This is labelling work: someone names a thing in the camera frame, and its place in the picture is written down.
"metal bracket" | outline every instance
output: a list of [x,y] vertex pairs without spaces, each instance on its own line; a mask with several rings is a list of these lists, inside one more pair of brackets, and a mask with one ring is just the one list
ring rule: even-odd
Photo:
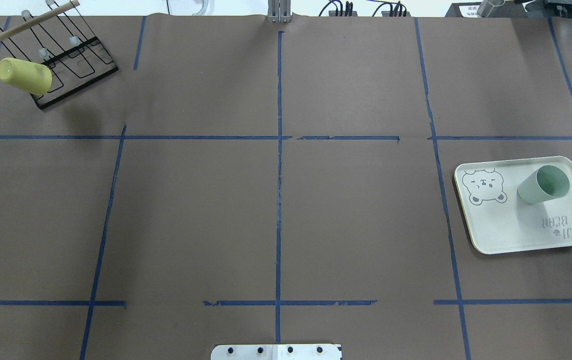
[[269,23],[290,23],[292,19],[291,0],[268,0]]
[[342,360],[340,344],[219,345],[210,360]]
[[[350,16],[358,16],[358,15],[357,15],[357,11],[351,11],[350,13],[351,13]],[[335,10],[328,10],[328,16],[334,17],[334,16],[335,16]],[[348,18],[348,17],[349,17],[349,16],[348,16],[348,13],[344,14],[343,16],[344,16],[344,18]]]
[[[404,15],[404,11],[393,12],[393,15],[394,16],[391,16],[390,11],[382,11],[381,12],[382,18],[404,18],[404,16],[402,16],[402,15]],[[410,11],[407,11],[405,14],[405,18],[410,18],[410,17],[411,17]]]

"yellow cup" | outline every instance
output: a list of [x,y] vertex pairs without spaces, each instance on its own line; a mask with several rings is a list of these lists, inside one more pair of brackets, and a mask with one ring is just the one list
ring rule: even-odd
[[44,64],[5,57],[0,61],[0,80],[37,96],[46,94],[53,84],[51,69]]

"wooden dowel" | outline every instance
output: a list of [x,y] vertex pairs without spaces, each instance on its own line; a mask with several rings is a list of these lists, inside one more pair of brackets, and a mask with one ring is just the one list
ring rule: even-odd
[[70,0],[69,2],[67,2],[62,6],[55,7],[55,9],[40,14],[39,16],[35,16],[34,18],[24,23],[21,23],[16,27],[8,29],[4,32],[0,32],[0,42],[5,41],[6,39],[14,35],[20,34],[24,30],[28,30],[34,27],[35,25],[39,25],[48,19],[55,18],[55,16],[58,16],[59,14],[69,11],[70,9],[73,9],[73,7],[78,7],[78,6],[80,6],[80,0]]

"cup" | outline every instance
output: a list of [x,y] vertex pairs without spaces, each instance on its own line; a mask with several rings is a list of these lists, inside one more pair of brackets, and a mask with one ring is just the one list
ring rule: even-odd
[[477,14],[482,18],[493,18],[505,2],[505,0],[482,0],[477,8]]
[[544,165],[531,173],[517,188],[521,200],[529,204],[563,198],[568,194],[570,181],[564,170]]
[[51,88],[53,74],[44,64],[5,57],[0,61],[0,80],[33,95],[42,96]]

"light green cup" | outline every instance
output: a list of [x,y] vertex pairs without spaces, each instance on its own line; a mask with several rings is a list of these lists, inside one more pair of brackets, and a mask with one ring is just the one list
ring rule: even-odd
[[544,165],[530,174],[517,188],[521,200],[529,204],[563,198],[568,194],[570,181],[564,171],[553,165]]
[[0,80],[33,95],[42,96],[51,88],[53,74],[44,64],[5,57],[0,61]]

